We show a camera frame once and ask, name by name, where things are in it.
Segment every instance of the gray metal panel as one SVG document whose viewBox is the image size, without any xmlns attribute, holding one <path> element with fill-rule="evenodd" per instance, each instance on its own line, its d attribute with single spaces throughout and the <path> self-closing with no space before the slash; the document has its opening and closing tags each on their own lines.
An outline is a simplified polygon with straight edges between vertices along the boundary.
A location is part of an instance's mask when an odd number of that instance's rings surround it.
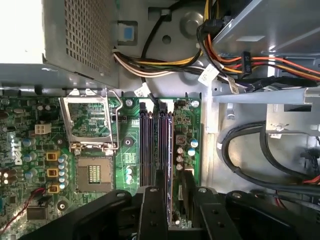
<svg viewBox="0 0 320 240">
<path fill-rule="evenodd" d="M 220 53 L 320 53 L 318 0 L 253 0 L 215 39 Z"/>
<path fill-rule="evenodd" d="M 111 53 L 116 13 L 113 0 L 44 0 L 45 60 L 118 87 L 118 69 Z"/>
</svg>

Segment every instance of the capacitor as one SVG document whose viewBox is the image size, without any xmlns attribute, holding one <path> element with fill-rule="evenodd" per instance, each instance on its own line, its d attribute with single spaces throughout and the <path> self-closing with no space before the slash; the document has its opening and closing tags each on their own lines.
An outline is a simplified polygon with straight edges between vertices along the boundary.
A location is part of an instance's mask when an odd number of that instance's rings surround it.
<svg viewBox="0 0 320 240">
<path fill-rule="evenodd" d="M 44 110 L 44 106 L 39 105 L 39 106 L 36 107 L 36 109 L 38 109 L 38 111 L 43 111 Z"/>
<path fill-rule="evenodd" d="M 175 168 L 178 170 L 178 171 L 181 171 L 182 169 L 184 169 L 184 167 L 178 163 L 177 165 L 175 165 Z"/>
<path fill-rule="evenodd" d="M 60 157 L 58 157 L 58 163 L 62 164 L 67 159 L 68 159 L 68 155 L 67 154 L 62 154 Z"/>
<path fill-rule="evenodd" d="M 59 172 L 58 172 L 58 175 L 60 176 L 60 177 L 63 177 L 65 174 L 66 174 L 66 170 L 65 169 L 62 169 L 62 170 L 60 170 Z"/>
<path fill-rule="evenodd" d="M 67 180 L 65 180 L 64 182 L 61 182 L 61 183 L 59 184 L 59 188 L 60 188 L 61 190 L 63 190 L 63 189 L 65 189 L 65 188 L 68 186 L 68 184 L 69 184 L 69 182 L 68 182 Z"/>
<path fill-rule="evenodd" d="M 132 181 L 132 176 L 131 175 L 126 175 L 125 176 L 125 183 L 130 185 Z"/>
<path fill-rule="evenodd" d="M 194 149 L 197 148 L 199 146 L 199 142 L 197 141 L 197 139 L 190 139 L 190 146 L 193 147 Z"/>
<path fill-rule="evenodd" d="M 29 171 L 24 173 L 24 177 L 26 179 L 32 179 L 33 177 L 37 176 L 38 171 L 35 168 L 31 168 Z"/>
<path fill-rule="evenodd" d="M 24 147 L 31 147 L 36 144 L 36 140 L 34 138 L 24 138 L 22 140 L 22 144 Z"/>
<path fill-rule="evenodd" d="M 22 160 L 26 163 L 30 163 L 31 161 L 34 161 L 36 159 L 37 159 L 37 154 L 35 154 L 34 152 L 30 152 L 29 154 L 25 154 Z"/>
<path fill-rule="evenodd" d="M 13 109 L 13 112 L 15 114 L 23 114 L 26 110 L 24 110 L 23 108 L 15 108 Z"/>
<path fill-rule="evenodd" d="M 172 214 L 172 221 L 173 221 L 173 223 L 174 223 L 175 225 L 179 225 L 179 224 L 180 224 L 179 217 L 178 217 L 178 215 L 177 215 L 175 212 Z"/>
<path fill-rule="evenodd" d="M 184 153 L 184 149 L 182 147 L 178 147 L 178 149 L 176 150 L 176 152 L 178 154 L 183 154 Z"/>
<path fill-rule="evenodd" d="M 8 117 L 9 114 L 6 111 L 0 110 L 0 120 L 7 119 Z"/>
<path fill-rule="evenodd" d="M 177 161 L 178 163 L 182 163 L 182 162 L 184 161 L 184 158 L 179 155 L 179 156 L 176 157 L 176 161 Z"/>
<path fill-rule="evenodd" d="M 18 173 L 17 169 L 13 168 L 13 169 L 10 169 L 8 171 L 6 171 L 3 176 L 5 178 L 10 178 L 10 177 L 13 177 L 13 176 L 16 176 Z"/>
<path fill-rule="evenodd" d="M 60 163 L 60 164 L 58 165 L 58 169 L 60 169 L 60 170 L 65 170 L 65 171 L 67 172 L 67 171 L 68 171 L 67 162 L 65 161 L 65 162 L 63 162 L 63 163 Z"/>
<path fill-rule="evenodd" d="M 14 182 L 18 181 L 18 177 L 17 176 L 8 177 L 8 181 L 10 184 L 13 184 Z"/>
<path fill-rule="evenodd" d="M 64 183 L 66 181 L 66 178 L 64 176 L 59 177 L 59 182 Z"/>
<path fill-rule="evenodd" d="M 10 101 L 9 101 L 9 99 L 3 98 L 3 99 L 1 99 L 1 103 L 3 105 L 9 105 Z"/>
<path fill-rule="evenodd" d="M 4 132 L 4 133 L 11 133 L 11 132 L 14 132 L 16 130 L 17 130 L 17 128 L 15 126 L 4 126 L 2 128 L 2 132 Z"/>
<path fill-rule="evenodd" d="M 126 174 L 126 175 L 132 174 L 132 169 L 131 169 L 131 168 L 127 168 L 127 169 L 125 170 L 125 174 Z"/>
<path fill-rule="evenodd" d="M 193 147 L 189 147 L 187 149 L 187 153 L 190 157 L 193 157 L 194 155 L 196 155 L 196 150 Z"/>
</svg>

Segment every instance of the red wire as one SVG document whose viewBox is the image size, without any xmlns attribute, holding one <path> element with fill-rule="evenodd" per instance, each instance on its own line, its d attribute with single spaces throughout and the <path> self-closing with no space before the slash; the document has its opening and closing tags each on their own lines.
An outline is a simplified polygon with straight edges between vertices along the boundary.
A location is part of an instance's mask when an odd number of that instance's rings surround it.
<svg viewBox="0 0 320 240">
<path fill-rule="evenodd" d="M 10 226 L 10 224 L 17 219 L 18 216 L 20 216 L 26 209 L 27 207 L 29 206 L 29 203 L 31 202 L 31 200 L 35 197 L 36 193 L 42 191 L 42 194 L 45 193 L 46 189 L 41 187 L 41 188 L 38 188 L 36 190 L 33 191 L 33 193 L 31 194 L 31 196 L 28 198 L 28 200 L 24 203 L 23 205 L 23 208 L 21 211 L 19 211 L 17 213 L 16 216 L 14 216 L 13 218 L 10 219 L 10 221 L 7 222 L 7 224 L 5 225 L 4 229 L 0 232 L 0 235 L 4 234 L 4 232 L 8 229 L 8 227 Z"/>
<path fill-rule="evenodd" d="M 316 176 L 314 179 L 303 181 L 304 184 L 315 184 L 320 181 L 320 175 Z"/>
</svg>

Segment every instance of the black connector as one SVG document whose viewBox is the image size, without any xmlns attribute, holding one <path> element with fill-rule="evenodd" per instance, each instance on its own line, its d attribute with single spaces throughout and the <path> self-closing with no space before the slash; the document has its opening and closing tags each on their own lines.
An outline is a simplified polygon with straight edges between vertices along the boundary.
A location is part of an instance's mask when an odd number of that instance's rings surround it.
<svg viewBox="0 0 320 240">
<path fill-rule="evenodd" d="M 278 78 L 275 76 L 270 76 L 267 78 L 260 79 L 259 81 L 254 82 L 251 86 L 248 86 L 245 89 L 246 93 L 251 93 L 254 91 L 257 91 L 259 89 L 263 89 L 264 87 L 270 86 L 271 84 L 274 84 L 277 82 Z"/>
<path fill-rule="evenodd" d="M 244 51 L 241 55 L 242 74 L 241 79 L 252 74 L 251 53 Z"/>
</svg>

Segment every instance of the orange wire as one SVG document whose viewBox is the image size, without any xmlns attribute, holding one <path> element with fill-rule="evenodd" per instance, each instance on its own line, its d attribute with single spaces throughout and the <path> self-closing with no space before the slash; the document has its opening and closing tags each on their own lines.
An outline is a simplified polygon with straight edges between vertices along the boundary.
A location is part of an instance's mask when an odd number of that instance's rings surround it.
<svg viewBox="0 0 320 240">
<path fill-rule="evenodd" d="M 270 59 L 273 59 L 273 60 L 278 60 L 278 61 L 281 61 L 283 63 L 286 63 L 286 64 L 289 64 L 289 65 L 292 65 L 292 66 L 295 66 L 295 67 L 298 67 L 300 69 L 303 69 L 303 70 L 306 70 L 308 72 L 311 72 L 311 73 L 315 73 L 315 74 L 319 74 L 320 75 L 320 71 L 315 71 L 315 70 L 312 70 L 310 68 L 306 68 L 304 66 L 301 66 L 299 64 L 296 64 L 292 61 L 288 61 L 288 60 L 285 60 L 283 58 L 280 58 L 280 57 L 269 57 L 269 56 L 255 56 L 255 57 L 252 57 L 253 60 L 270 60 Z"/>
</svg>

